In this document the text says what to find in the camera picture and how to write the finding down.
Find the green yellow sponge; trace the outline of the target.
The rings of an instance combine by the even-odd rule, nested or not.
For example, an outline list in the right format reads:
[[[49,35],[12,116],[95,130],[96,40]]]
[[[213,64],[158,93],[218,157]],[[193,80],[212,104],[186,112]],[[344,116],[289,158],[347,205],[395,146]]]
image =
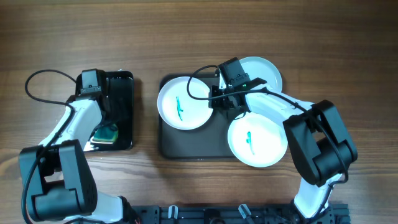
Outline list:
[[[109,126],[103,126],[97,129],[91,138],[92,142],[112,144],[119,136],[119,129],[115,124]]]

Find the white plate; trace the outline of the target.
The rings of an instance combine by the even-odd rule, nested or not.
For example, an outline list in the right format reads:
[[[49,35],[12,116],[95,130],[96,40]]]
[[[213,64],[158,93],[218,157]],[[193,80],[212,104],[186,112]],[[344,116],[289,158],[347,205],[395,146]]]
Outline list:
[[[180,130],[192,130],[205,124],[213,114],[205,98],[209,87],[197,78],[177,77],[168,81],[159,91],[157,109],[169,126]]]
[[[283,87],[282,75],[277,67],[262,57],[246,57],[239,60],[243,70],[250,80],[261,78],[273,89],[281,92]]]
[[[252,167],[272,166],[287,150],[282,127],[256,113],[247,113],[232,121],[227,140],[235,157]]]

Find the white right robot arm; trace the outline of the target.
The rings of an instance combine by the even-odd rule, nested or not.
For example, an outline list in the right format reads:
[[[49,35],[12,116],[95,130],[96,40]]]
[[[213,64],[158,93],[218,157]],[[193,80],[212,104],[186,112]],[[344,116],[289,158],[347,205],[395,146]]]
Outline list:
[[[254,116],[276,125],[281,134],[279,142],[288,146],[295,168],[302,177],[294,198],[296,210],[304,219],[317,218],[328,206],[334,186],[348,181],[348,168],[358,158],[356,146],[335,105],[300,101],[273,89],[241,87],[219,89],[209,93],[211,108],[242,109],[244,119]]]

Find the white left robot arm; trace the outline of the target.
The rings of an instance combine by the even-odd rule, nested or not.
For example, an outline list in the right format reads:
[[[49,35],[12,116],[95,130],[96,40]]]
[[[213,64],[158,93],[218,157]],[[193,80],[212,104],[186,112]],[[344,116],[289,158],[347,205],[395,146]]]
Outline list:
[[[65,113],[37,146],[24,148],[19,167],[26,223],[136,223],[122,196],[101,193],[87,163],[87,144],[99,150],[132,147],[134,80],[129,72],[88,70],[76,79]]]

